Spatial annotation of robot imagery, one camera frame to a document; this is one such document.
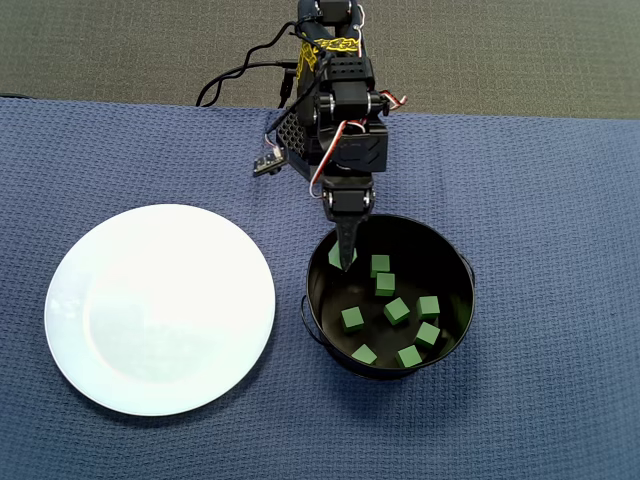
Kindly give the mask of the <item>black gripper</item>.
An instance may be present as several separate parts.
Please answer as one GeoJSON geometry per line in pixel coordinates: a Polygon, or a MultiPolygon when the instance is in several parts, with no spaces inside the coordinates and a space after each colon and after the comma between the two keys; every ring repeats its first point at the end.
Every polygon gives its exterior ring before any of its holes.
{"type": "MultiPolygon", "coordinates": [[[[315,167],[315,183],[328,177],[365,177],[387,170],[389,134],[379,120],[343,120],[320,131],[322,155],[315,167]]],[[[371,185],[323,187],[327,218],[335,224],[339,265],[348,271],[354,262],[359,225],[368,219],[375,203],[371,185]]]]}

